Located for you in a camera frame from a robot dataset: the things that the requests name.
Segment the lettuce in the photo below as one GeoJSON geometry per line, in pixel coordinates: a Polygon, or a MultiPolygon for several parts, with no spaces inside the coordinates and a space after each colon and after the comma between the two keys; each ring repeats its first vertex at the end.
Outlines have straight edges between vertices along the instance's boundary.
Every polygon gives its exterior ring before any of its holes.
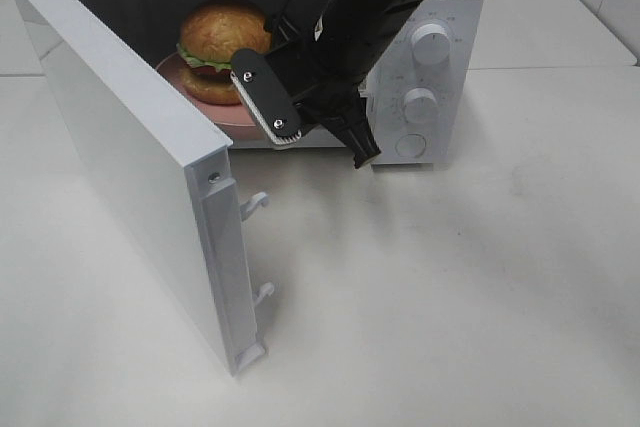
{"type": "Polygon", "coordinates": [[[180,45],[179,43],[176,45],[176,48],[178,49],[178,54],[180,55],[180,57],[182,57],[187,65],[192,69],[208,65],[209,67],[213,67],[214,69],[216,69],[216,72],[220,72],[225,69],[231,70],[231,64],[229,63],[213,62],[211,60],[200,60],[199,58],[194,57],[189,52],[187,52],[187,50],[185,50],[185,48],[182,47],[182,45],[180,45]]]}

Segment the microwave control panel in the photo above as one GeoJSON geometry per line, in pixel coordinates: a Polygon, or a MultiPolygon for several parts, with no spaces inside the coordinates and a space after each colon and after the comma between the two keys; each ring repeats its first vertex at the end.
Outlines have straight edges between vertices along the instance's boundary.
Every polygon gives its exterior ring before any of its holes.
{"type": "Polygon", "coordinates": [[[422,2],[380,58],[367,88],[374,164],[445,162],[482,4],[422,2]]]}

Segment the burger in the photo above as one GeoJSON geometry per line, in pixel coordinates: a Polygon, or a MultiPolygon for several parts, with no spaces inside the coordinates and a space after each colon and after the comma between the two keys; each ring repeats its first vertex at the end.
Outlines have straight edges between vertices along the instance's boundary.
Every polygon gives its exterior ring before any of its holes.
{"type": "Polygon", "coordinates": [[[185,90],[208,104],[233,105],[240,98],[231,82],[231,57],[239,49],[261,54],[271,46],[265,15],[245,0],[212,0],[191,12],[180,28],[178,54],[185,61],[185,90]]]}

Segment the white knob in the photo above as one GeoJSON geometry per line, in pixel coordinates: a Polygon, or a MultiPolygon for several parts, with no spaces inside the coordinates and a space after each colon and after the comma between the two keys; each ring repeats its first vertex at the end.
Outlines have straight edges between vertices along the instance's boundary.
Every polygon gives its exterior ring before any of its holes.
{"type": "Polygon", "coordinates": [[[404,118],[411,124],[426,124],[438,116],[438,101],[429,89],[413,89],[404,96],[404,118]]]}
{"type": "Polygon", "coordinates": [[[400,157],[417,159],[427,151],[428,142],[420,134],[409,134],[396,143],[396,153],[400,157]]]}
{"type": "Polygon", "coordinates": [[[440,24],[418,27],[411,36],[413,56],[422,65],[436,65],[449,58],[451,34],[440,24]]]}

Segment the white table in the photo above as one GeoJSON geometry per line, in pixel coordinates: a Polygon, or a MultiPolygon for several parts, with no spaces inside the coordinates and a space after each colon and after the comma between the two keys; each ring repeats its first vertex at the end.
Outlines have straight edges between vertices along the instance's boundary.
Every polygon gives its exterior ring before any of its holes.
{"type": "Polygon", "coordinates": [[[12,426],[626,426],[640,418],[640,69],[481,71],[447,170],[233,152],[269,355],[231,379],[82,175],[42,78],[0,78],[12,426]]]}

